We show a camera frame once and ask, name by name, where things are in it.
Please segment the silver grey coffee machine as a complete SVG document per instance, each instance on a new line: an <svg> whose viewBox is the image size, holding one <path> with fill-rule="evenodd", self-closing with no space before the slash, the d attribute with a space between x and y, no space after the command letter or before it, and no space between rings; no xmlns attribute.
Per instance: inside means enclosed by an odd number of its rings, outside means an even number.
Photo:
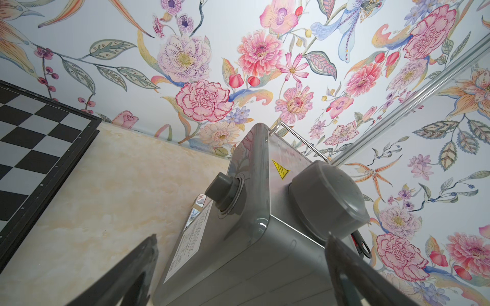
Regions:
<svg viewBox="0 0 490 306"><path fill-rule="evenodd" d="M184 229L154 305L335 305L328 235L354 249L369 220L343 170L310 161L256 124Z"/></svg>

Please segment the right aluminium corner post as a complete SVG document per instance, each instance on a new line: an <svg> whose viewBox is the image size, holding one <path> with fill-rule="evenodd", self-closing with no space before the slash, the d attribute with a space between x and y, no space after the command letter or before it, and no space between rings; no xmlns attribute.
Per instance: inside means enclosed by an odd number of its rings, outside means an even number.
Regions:
<svg viewBox="0 0 490 306"><path fill-rule="evenodd" d="M471 49L465 52L444 71L439 73L433 80L427 83L417 94L412 96L401 106L392 111L385 119L382 119L380 124L377 124L373 129L369 130L344 150L339 156L335 157L331 164L333 166L341 166L347 159L355 156L365 146L376 140L388 129L393 127L398 121L416 109L418 106L427 102L427 99L436 94L444 85L448 84L456 75L467 69L470 65L476 63L489 50L489 35L486 35Z"/></svg>

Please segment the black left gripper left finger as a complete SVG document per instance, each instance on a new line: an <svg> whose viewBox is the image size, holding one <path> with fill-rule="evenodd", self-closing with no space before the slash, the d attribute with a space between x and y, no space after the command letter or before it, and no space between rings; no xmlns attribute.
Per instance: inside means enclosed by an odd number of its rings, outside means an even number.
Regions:
<svg viewBox="0 0 490 306"><path fill-rule="evenodd" d="M147 305L158 259L156 235L144 239L69 305Z"/></svg>

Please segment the black white chessboard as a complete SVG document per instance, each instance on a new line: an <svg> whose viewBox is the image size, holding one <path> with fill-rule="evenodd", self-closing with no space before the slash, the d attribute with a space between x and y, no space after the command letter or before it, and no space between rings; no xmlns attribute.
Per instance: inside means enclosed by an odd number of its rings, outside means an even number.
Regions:
<svg viewBox="0 0 490 306"><path fill-rule="evenodd" d="M97 137L102 120L1 82L1 268Z"/></svg>

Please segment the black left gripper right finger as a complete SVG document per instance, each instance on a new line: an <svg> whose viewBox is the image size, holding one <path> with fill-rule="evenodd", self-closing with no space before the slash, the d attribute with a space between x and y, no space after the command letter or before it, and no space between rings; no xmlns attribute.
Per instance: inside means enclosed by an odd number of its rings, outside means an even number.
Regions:
<svg viewBox="0 0 490 306"><path fill-rule="evenodd" d="M325 259L338 305L416 305L339 238L328 234Z"/></svg>

